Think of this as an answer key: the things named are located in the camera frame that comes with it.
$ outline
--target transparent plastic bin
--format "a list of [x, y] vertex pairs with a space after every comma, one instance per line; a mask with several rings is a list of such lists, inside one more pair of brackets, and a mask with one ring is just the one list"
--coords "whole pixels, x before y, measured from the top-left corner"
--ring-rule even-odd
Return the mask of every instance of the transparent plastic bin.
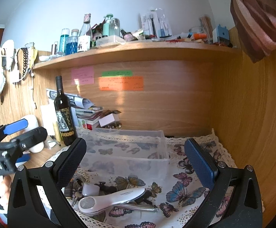
[[125, 40], [119, 36], [111, 35], [105, 38], [100, 38], [96, 40], [96, 47], [103, 48], [115, 45], [124, 45]]
[[163, 131], [93, 129], [83, 135], [87, 152], [80, 167], [111, 177], [164, 180], [169, 154]]

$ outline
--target metal screw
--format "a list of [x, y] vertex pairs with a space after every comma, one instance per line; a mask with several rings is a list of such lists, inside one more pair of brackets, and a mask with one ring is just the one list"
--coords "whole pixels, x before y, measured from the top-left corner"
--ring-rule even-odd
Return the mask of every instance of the metal screw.
[[18, 169], [19, 171], [21, 171], [21, 170], [24, 169], [24, 166], [21, 164], [17, 169]]
[[7, 151], [3, 151], [3, 152], [2, 152], [2, 156], [3, 156], [3, 157], [6, 157], [7, 154], [8, 154]]
[[46, 162], [46, 164], [45, 164], [45, 166], [46, 167], [51, 167], [53, 165], [53, 162], [52, 161], [48, 161], [48, 162]]
[[219, 162], [218, 162], [218, 166], [219, 166], [220, 168], [225, 168], [225, 167], [226, 167], [226, 163], [223, 162], [223, 161], [219, 161]]
[[251, 165], [247, 165], [247, 170], [248, 171], [253, 171], [253, 167]]

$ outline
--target white wall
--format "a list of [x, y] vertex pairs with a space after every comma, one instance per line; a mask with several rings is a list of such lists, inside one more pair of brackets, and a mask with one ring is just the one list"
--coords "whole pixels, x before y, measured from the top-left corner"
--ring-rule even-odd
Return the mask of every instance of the white wall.
[[231, 29], [235, 26], [234, 20], [230, 12], [231, 0], [208, 0], [213, 12], [214, 21], [212, 21], [213, 28], [219, 24], [227, 29]]
[[92, 25], [113, 13], [122, 28], [133, 31], [140, 28], [139, 13], [151, 6], [165, 9], [174, 35], [199, 25], [199, 16], [214, 19], [208, 0], [0, 0], [0, 24], [5, 24], [2, 43], [13, 39], [15, 47], [23, 47], [35, 42], [37, 49], [50, 51], [62, 28], [81, 28], [85, 13], [91, 13]]

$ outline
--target white beauty device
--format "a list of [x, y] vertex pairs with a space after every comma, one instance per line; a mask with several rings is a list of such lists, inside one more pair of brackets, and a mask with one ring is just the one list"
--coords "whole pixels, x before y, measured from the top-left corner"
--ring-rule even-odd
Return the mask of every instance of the white beauty device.
[[138, 187], [124, 189], [105, 196], [88, 196], [79, 201], [79, 209], [83, 213], [95, 215], [111, 206], [131, 202], [144, 193], [145, 188]]

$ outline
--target textured gripper pad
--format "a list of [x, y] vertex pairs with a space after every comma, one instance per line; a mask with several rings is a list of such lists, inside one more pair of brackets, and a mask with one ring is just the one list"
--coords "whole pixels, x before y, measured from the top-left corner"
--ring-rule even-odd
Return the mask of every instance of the textured gripper pad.
[[85, 153], [85, 140], [77, 138], [67, 151], [59, 155], [53, 168], [53, 176], [58, 188], [61, 189], [69, 184]]
[[201, 184], [212, 190], [218, 169], [213, 162], [212, 156], [204, 152], [198, 143], [190, 138], [185, 142], [185, 154], [195, 170]]

